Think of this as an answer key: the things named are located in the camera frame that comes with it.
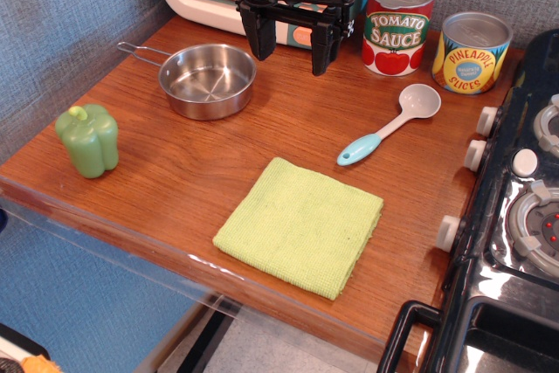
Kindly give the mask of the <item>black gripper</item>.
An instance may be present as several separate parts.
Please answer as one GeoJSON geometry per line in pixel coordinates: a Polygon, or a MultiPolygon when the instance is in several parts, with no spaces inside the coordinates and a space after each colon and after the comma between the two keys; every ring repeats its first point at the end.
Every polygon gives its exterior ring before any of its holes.
{"type": "Polygon", "coordinates": [[[252,54],[260,61],[267,59],[276,47],[276,22],[303,26],[305,18],[296,10],[300,3],[320,5],[334,17],[332,24],[312,27],[312,72],[324,74],[337,59],[343,37],[353,32],[350,8],[354,0],[237,0],[237,9],[252,54]]]}

